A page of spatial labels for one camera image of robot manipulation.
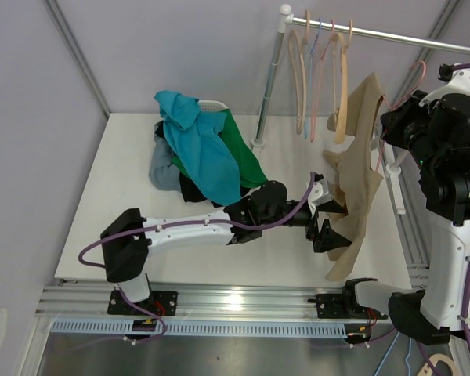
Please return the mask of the pink wire hanger beige shirt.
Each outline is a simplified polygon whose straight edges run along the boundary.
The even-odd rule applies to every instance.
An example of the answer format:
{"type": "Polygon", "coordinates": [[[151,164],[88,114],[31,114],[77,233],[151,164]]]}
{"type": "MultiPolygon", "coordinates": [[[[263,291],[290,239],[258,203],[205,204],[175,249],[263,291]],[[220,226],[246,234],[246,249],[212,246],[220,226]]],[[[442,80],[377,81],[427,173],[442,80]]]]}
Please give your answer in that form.
{"type": "MultiPolygon", "coordinates": [[[[397,109],[398,107],[400,107],[407,99],[410,98],[410,96],[416,91],[416,89],[420,86],[421,82],[423,81],[425,75],[426,75],[426,71],[427,71],[427,64],[424,60],[418,60],[416,61],[410,68],[409,68],[409,71],[412,71],[413,69],[415,69],[416,67],[420,68],[421,69],[421,74],[419,76],[419,78],[417,79],[416,83],[410,88],[407,90],[407,92],[398,99],[397,102],[395,103],[390,103],[388,100],[387,100],[387,97],[386,95],[383,95],[382,99],[385,103],[385,105],[388,107],[389,110],[395,110],[397,109]]],[[[379,172],[379,169],[380,169],[380,166],[381,166],[381,162],[382,162],[382,159],[383,159],[383,154],[385,152],[385,141],[384,140],[380,140],[379,141],[379,155],[378,155],[378,160],[377,160],[377,164],[376,164],[376,167],[375,167],[375,171],[376,172],[379,172]]]]}

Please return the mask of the beige t shirt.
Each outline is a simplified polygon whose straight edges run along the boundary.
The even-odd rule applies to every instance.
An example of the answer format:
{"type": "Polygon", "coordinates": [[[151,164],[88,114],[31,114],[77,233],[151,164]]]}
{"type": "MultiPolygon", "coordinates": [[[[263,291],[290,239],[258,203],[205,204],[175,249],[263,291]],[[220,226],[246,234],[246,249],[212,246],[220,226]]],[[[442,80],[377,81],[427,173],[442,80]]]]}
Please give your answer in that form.
{"type": "Polygon", "coordinates": [[[371,167],[370,144],[374,125],[384,95],[376,73],[371,73],[349,94],[345,134],[354,140],[342,152],[325,150],[324,160],[337,173],[334,199],[346,209],[345,214],[329,215],[333,231],[349,240],[346,247],[327,253],[334,263],[326,275],[329,281],[344,280],[352,271],[367,232],[367,217],[382,175],[371,167]]]}

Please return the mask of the green t shirt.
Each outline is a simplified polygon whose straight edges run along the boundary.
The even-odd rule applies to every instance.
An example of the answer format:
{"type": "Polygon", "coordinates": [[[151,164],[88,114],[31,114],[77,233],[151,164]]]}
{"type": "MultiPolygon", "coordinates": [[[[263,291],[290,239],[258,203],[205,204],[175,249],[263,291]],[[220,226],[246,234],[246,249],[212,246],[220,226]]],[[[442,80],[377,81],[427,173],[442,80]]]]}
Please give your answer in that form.
{"type": "Polygon", "coordinates": [[[258,159],[246,145],[230,110],[199,107],[161,111],[172,163],[209,199],[224,203],[267,181],[258,159]]]}

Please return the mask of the light blue wire hanger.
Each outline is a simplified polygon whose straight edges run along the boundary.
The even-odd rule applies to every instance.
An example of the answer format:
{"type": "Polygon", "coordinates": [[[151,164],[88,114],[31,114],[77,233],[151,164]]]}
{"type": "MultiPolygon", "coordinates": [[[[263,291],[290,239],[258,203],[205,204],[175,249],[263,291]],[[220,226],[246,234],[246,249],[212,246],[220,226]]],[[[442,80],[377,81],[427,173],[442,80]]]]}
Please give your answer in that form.
{"type": "Polygon", "coordinates": [[[322,30],[321,19],[319,19],[319,27],[316,32],[316,36],[313,43],[309,46],[309,70],[308,70],[308,81],[307,81],[307,101],[306,101],[306,113],[305,113],[305,139],[312,142],[314,140],[315,128],[312,126],[312,107],[313,107],[313,82],[314,82],[314,70],[316,66],[316,52],[318,50],[320,32],[322,30]]]}

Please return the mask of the beige wooden hanger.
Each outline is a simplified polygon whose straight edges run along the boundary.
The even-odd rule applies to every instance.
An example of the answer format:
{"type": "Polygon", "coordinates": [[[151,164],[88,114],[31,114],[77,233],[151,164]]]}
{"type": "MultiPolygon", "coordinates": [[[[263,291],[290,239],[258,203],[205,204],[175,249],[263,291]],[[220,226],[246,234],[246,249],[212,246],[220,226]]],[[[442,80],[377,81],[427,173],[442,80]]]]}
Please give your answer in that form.
{"type": "Polygon", "coordinates": [[[298,135],[304,132],[306,108],[308,103],[308,85],[305,64],[305,47],[309,41],[311,12],[305,11],[305,33],[301,36],[292,29],[287,42],[287,52],[291,63],[291,72],[295,88],[296,118],[295,130],[298,135]]]}

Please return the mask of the teal t shirt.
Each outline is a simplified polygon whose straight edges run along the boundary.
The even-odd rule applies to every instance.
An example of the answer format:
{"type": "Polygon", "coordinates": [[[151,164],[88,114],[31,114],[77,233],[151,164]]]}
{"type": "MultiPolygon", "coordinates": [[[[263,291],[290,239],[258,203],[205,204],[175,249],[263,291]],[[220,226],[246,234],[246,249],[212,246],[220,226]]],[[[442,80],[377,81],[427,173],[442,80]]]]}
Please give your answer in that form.
{"type": "Polygon", "coordinates": [[[198,99],[179,92],[159,91],[154,99],[168,145],[203,196],[223,206],[239,201],[238,163],[219,137],[226,114],[203,111],[198,99]]]}

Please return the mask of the grey-blue t shirt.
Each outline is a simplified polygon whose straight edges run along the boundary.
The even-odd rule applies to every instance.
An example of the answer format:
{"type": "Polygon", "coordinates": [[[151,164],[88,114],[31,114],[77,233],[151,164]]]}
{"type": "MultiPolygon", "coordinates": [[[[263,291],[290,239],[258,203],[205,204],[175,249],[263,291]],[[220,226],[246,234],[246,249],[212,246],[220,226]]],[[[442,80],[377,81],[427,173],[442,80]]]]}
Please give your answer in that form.
{"type": "Polygon", "coordinates": [[[159,190],[178,192],[181,190],[179,169],[172,163],[173,157],[173,151],[166,140],[157,137],[150,162],[149,178],[159,190]]]}

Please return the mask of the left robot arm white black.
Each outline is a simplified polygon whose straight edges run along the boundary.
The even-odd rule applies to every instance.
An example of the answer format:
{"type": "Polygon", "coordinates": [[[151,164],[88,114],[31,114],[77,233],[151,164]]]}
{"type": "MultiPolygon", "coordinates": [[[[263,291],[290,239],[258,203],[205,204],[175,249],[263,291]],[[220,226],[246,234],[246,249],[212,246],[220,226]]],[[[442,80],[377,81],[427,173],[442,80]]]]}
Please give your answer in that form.
{"type": "Polygon", "coordinates": [[[145,218],[138,208],[130,208],[100,235],[106,279],[124,292],[128,308],[144,314],[154,297],[143,268],[148,257],[163,251],[196,244],[244,244],[278,226],[304,228],[316,253],[349,247],[351,240],[334,231],[329,220],[318,220],[321,212],[345,212],[322,175],[313,177],[300,201],[289,200],[285,185],[270,180],[240,201],[206,215],[145,218]]]}

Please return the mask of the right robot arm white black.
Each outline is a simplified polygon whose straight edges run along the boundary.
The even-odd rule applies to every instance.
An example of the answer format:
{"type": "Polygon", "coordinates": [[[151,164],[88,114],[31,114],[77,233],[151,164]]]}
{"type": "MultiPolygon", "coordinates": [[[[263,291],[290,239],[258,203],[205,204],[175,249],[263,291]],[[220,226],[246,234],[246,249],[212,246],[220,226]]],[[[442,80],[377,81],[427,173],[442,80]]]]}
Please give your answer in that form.
{"type": "Polygon", "coordinates": [[[470,339],[470,95],[429,99],[416,91],[381,116],[381,138],[409,152],[431,223],[427,286],[418,291],[374,278],[348,280],[341,308],[348,316],[368,309],[425,345],[470,339]]]}

